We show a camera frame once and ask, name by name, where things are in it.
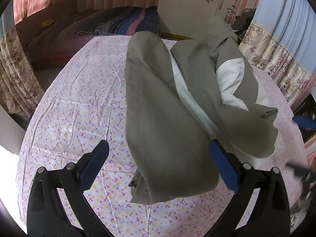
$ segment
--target mattress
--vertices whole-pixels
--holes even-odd
[[[225,186],[192,197],[153,205],[130,203],[128,183],[136,170],[125,138],[126,92],[124,67],[129,36],[94,37],[68,62],[38,105],[21,147],[16,177],[20,216],[26,223],[28,197],[37,168],[62,169],[91,152],[101,139],[110,155],[84,195],[115,236],[203,236],[225,210],[233,192]],[[175,41],[164,40],[170,49]],[[287,160],[307,164],[301,133],[280,89],[265,72],[254,68],[271,106],[279,109],[275,126],[280,147],[261,166],[281,169],[292,206],[301,187]],[[80,227],[63,190],[58,190],[68,218]],[[244,213],[244,225],[258,190]]]

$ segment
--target yellow trim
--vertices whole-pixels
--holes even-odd
[[[182,40],[192,39],[190,37],[178,36],[178,35],[173,35],[173,34],[164,33],[164,32],[160,33],[160,37],[171,37],[171,38],[178,38],[178,39],[182,39]]]

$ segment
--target yellow object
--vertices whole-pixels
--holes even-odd
[[[42,28],[46,28],[46,27],[50,26],[51,24],[53,24],[54,22],[55,22],[55,20],[45,20],[42,23]]]

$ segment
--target garment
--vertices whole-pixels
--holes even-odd
[[[152,33],[131,38],[125,67],[126,139],[138,167],[129,184],[131,202],[153,204],[213,190],[219,176],[208,155],[211,139],[242,160],[274,152],[277,109],[260,105],[260,87],[234,38],[217,17],[207,39],[177,42],[171,57]],[[215,127],[207,129],[179,97],[172,57]]]

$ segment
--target white cabinet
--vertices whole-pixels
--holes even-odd
[[[235,0],[224,0],[221,10],[218,10],[221,1],[223,0],[159,0],[161,32],[191,38],[205,37],[210,17],[219,14],[224,20],[227,12],[224,6],[228,2],[230,5],[235,3]]]

